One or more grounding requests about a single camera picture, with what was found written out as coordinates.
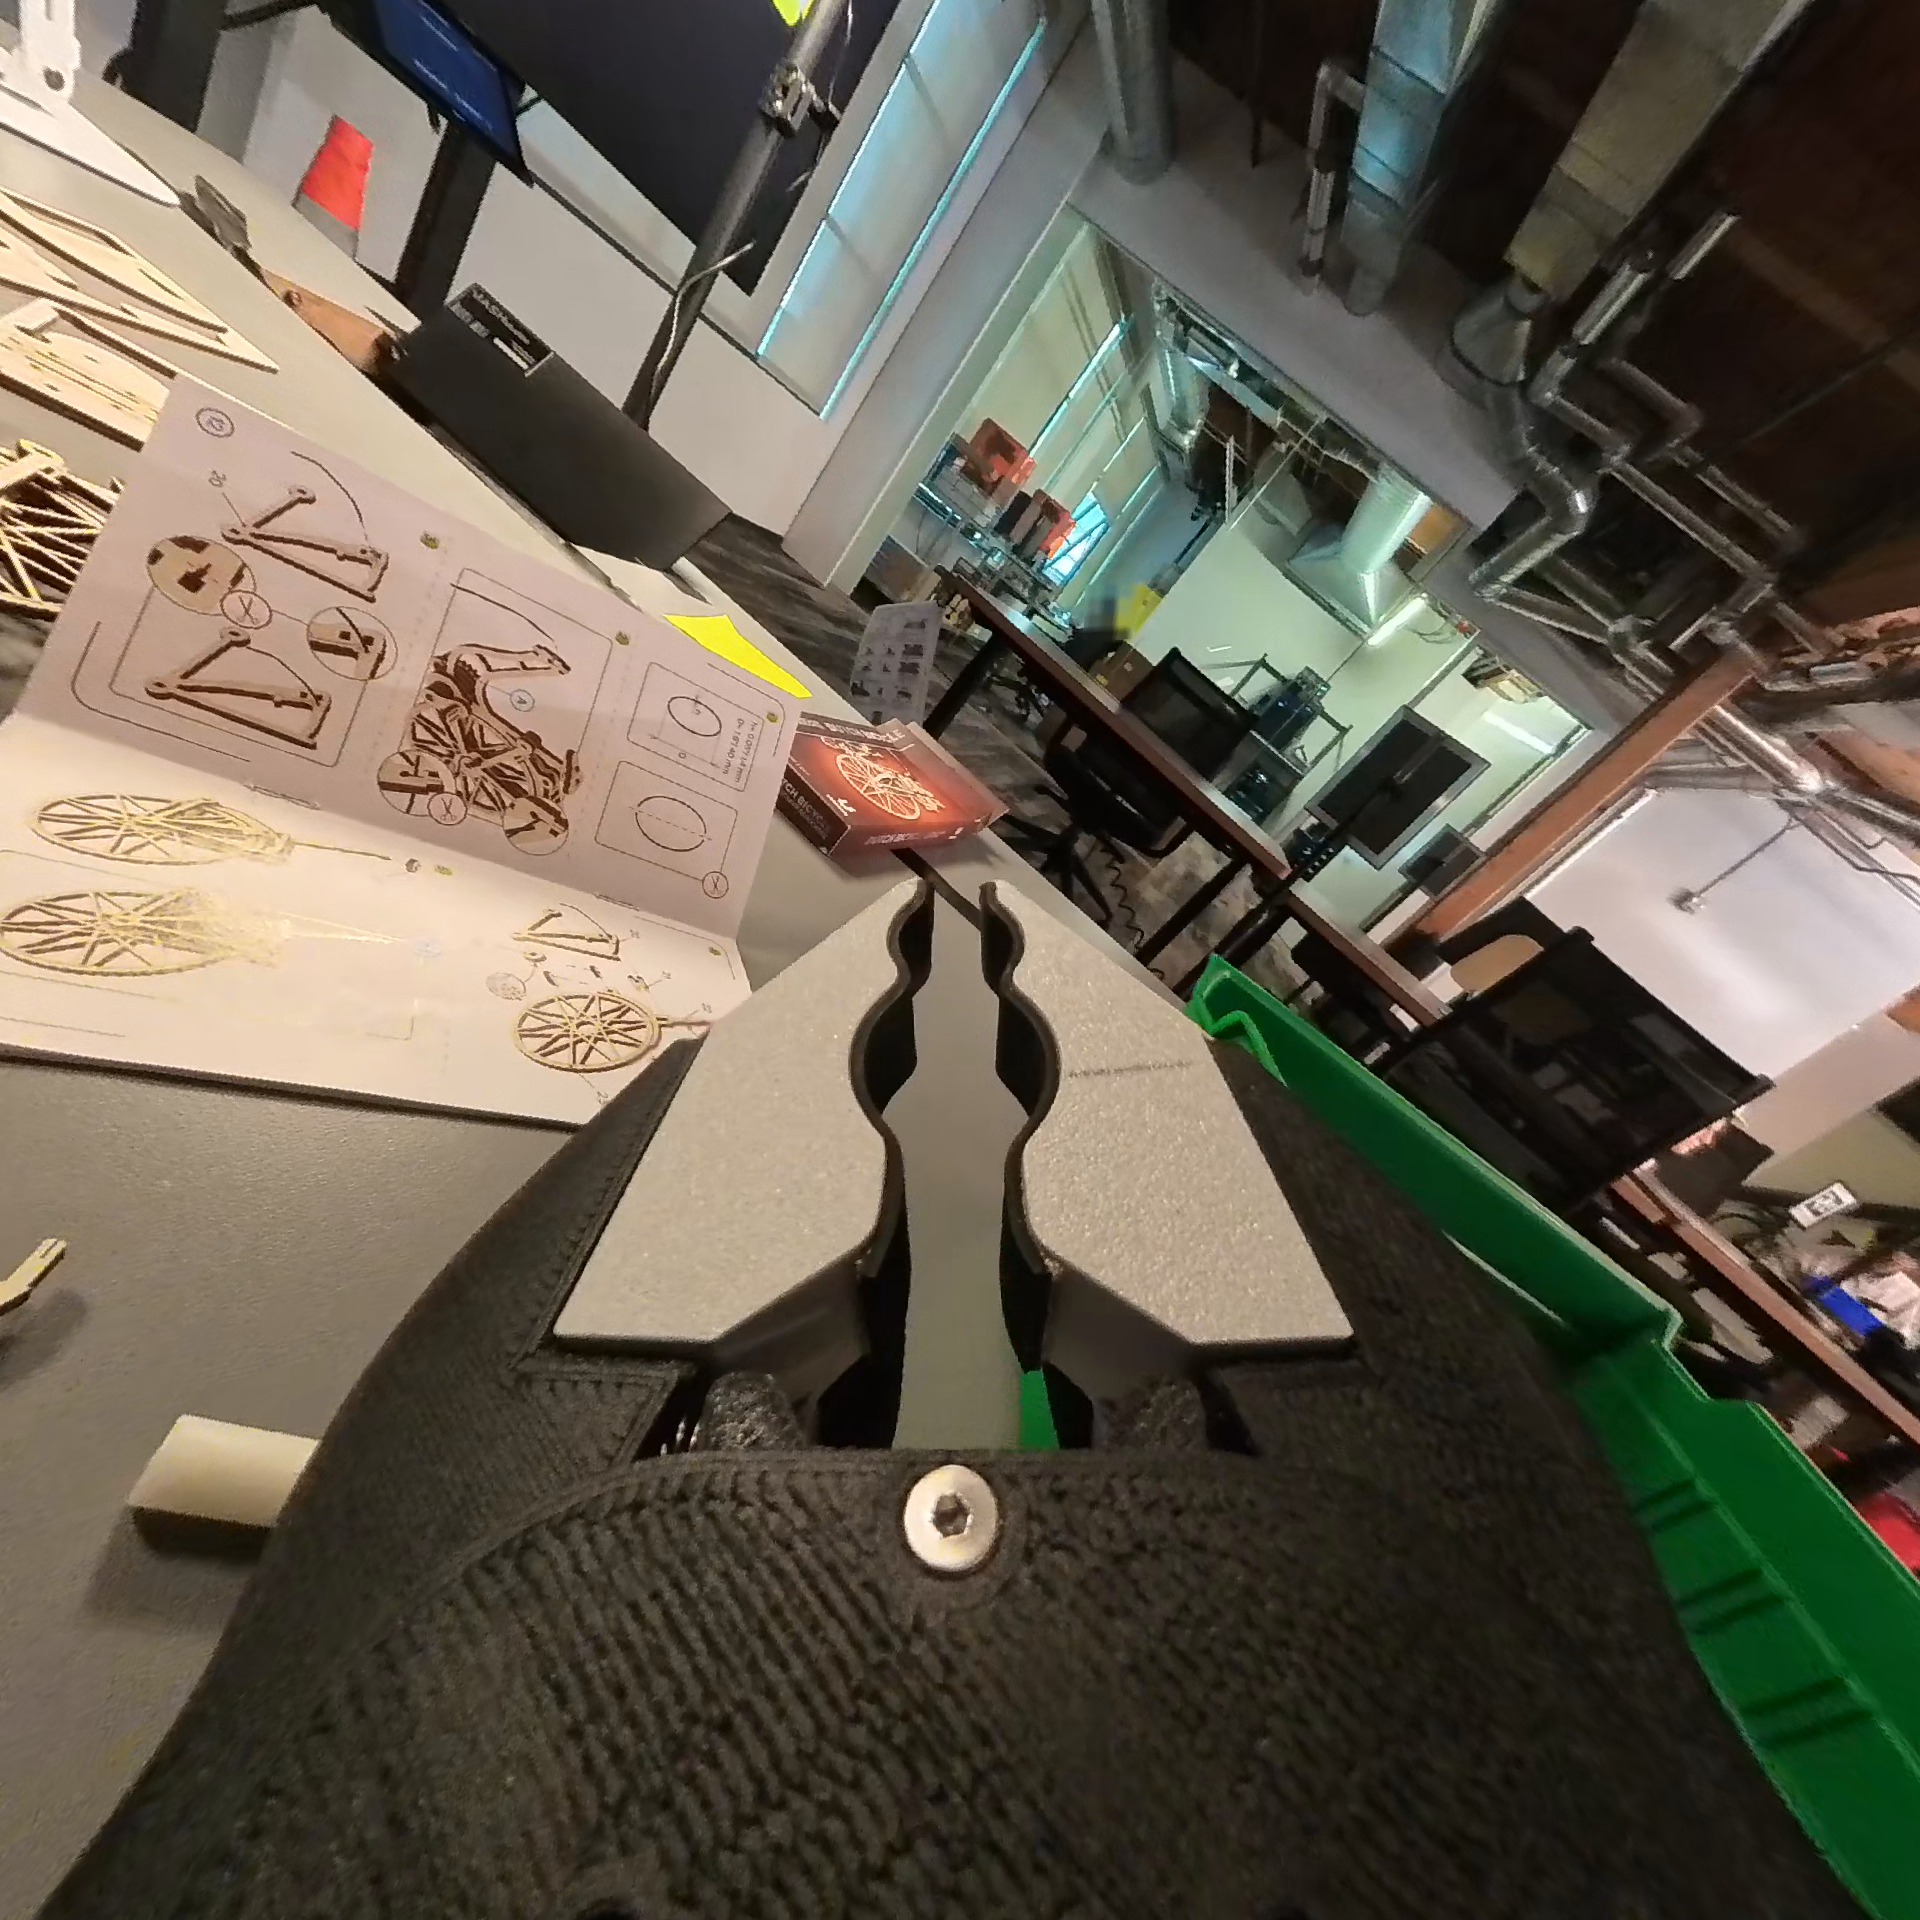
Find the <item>large dark screen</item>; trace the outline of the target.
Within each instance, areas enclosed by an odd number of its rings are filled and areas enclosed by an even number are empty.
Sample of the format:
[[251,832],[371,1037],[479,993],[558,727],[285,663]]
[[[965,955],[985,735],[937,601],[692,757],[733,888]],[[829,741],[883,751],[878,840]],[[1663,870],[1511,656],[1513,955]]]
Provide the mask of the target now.
[[[791,31],[765,1],[452,1],[446,11],[532,93],[542,158],[588,155],[697,239]],[[897,5],[854,1],[842,109]]]

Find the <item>small blue-screen monitor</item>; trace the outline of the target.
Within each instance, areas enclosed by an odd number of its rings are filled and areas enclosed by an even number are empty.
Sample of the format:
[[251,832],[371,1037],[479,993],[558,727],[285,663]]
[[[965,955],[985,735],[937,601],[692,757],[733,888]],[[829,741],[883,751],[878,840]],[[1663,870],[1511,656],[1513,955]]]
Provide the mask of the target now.
[[523,176],[521,85],[437,1],[369,1],[379,58],[449,122]]

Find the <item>large wooden part sheet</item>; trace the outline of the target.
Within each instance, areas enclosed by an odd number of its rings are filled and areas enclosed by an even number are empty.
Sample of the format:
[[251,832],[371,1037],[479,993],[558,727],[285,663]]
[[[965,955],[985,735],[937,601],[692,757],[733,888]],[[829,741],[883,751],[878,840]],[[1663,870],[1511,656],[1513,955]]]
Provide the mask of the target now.
[[3,194],[3,286],[27,298],[241,367],[279,366],[123,238],[35,199]]

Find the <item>metal exhaust hood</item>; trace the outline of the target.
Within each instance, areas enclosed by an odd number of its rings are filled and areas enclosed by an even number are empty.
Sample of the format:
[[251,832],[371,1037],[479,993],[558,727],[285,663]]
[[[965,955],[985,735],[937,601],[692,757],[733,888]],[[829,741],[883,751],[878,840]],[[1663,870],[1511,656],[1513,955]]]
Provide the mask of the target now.
[[1415,571],[1467,529],[1461,511],[1380,463],[1351,513],[1314,522],[1279,571],[1334,623],[1373,645],[1425,601]]

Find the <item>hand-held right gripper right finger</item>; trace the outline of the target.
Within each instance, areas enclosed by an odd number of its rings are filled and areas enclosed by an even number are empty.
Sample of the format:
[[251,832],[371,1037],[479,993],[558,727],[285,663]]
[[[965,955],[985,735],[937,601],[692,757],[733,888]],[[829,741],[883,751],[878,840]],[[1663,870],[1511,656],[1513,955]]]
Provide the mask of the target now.
[[1236,1360],[1345,1353],[1353,1322],[1218,1050],[1172,1000],[985,885],[995,1065],[1021,1111],[998,1303],[1027,1370],[1089,1401]]

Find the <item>white desk stand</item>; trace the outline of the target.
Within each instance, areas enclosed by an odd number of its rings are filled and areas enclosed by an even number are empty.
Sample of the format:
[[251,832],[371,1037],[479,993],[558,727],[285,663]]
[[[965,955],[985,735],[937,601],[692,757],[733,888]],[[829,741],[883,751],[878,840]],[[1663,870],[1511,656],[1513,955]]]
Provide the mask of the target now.
[[4,130],[77,161],[147,200],[175,207],[175,186],[84,117],[77,104],[81,65],[77,7],[73,1],[18,1],[14,43],[3,50]]

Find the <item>small wooden part sheet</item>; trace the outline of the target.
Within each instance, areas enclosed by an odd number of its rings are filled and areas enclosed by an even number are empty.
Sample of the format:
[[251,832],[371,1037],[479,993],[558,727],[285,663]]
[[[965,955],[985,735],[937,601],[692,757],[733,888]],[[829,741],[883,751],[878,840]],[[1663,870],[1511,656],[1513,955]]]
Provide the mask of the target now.
[[178,367],[52,301],[3,318],[3,385],[131,447],[148,441]]

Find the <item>black monitor on stand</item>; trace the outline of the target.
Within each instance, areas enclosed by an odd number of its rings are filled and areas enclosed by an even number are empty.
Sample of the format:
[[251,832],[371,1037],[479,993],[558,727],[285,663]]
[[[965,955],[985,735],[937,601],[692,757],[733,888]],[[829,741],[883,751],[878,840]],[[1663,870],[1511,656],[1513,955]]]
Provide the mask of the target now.
[[1397,709],[1359,754],[1303,807],[1334,849],[1377,870],[1483,771],[1489,758],[1410,705]]

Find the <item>yellow tape strip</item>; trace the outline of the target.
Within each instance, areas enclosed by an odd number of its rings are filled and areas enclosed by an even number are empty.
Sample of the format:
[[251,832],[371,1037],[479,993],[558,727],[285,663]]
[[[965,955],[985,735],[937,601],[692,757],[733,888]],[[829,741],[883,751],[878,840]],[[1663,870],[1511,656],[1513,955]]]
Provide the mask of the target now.
[[765,653],[730,614],[668,611],[661,618],[705,646],[711,656],[732,663],[767,688],[777,688],[797,702],[811,698],[811,688],[794,670]]

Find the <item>black cardboard box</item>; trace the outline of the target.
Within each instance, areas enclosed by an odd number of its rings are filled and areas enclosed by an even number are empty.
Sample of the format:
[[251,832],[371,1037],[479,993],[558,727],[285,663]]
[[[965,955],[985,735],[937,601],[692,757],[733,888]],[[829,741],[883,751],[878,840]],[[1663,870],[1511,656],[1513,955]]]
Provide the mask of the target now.
[[386,349],[386,389],[570,543],[673,568],[726,502],[473,283]]

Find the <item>printed leaflet sign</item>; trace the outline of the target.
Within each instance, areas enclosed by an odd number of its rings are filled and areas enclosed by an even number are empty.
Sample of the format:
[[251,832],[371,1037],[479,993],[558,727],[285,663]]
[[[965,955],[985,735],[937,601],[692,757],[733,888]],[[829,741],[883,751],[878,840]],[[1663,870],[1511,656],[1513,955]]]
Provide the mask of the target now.
[[941,634],[937,601],[885,603],[869,614],[847,678],[847,702],[863,725],[923,722]]

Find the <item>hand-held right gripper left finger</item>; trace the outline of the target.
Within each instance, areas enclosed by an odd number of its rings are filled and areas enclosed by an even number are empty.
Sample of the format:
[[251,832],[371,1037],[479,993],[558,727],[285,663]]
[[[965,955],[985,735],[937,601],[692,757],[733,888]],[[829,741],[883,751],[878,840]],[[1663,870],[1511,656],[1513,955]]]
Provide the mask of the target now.
[[553,1333],[767,1373],[818,1418],[893,1418],[909,1238],[886,1119],[918,1065],[933,888],[903,880],[695,1046]]

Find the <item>partly built wooden model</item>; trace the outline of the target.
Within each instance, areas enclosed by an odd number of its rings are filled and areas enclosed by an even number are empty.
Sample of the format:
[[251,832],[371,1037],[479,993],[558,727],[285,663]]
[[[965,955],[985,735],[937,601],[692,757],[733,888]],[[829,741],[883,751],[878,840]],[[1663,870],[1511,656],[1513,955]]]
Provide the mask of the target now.
[[123,481],[92,481],[62,455],[3,445],[3,610],[50,626],[73,591]]

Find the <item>black office chair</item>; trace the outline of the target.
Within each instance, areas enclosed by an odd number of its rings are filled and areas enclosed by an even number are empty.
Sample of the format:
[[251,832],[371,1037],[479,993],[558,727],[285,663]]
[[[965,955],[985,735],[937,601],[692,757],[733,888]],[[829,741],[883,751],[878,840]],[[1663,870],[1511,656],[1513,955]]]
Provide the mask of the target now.
[[1141,745],[1078,725],[1047,745],[1041,761],[1065,811],[1041,870],[1065,894],[1078,887],[1103,927],[1114,922],[1114,901],[1092,875],[1084,842],[1114,840],[1141,854],[1161,847],[1183,825],[1174,777],[1213,781],[1258,720],[1252,705],[1179,651],[1149,665],[1121,713]]

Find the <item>black light stand pole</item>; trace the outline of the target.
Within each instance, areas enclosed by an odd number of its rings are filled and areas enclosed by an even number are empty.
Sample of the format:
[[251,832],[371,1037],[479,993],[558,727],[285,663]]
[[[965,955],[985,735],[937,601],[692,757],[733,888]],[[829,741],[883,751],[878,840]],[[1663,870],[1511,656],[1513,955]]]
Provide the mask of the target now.
[[621,403],[627,417],[646,429],[687,338],[705,313],[714,286],[726,267],[755,251],[751,218],[765,197],[780,158],[806,127],[818,134],[818,153],[843,118],[831,89],[852,41],[858,7],[806,5],[773,75],[763,82],[757,117],[726,171],[717,203],[687,264],[673,288],[641,369]]

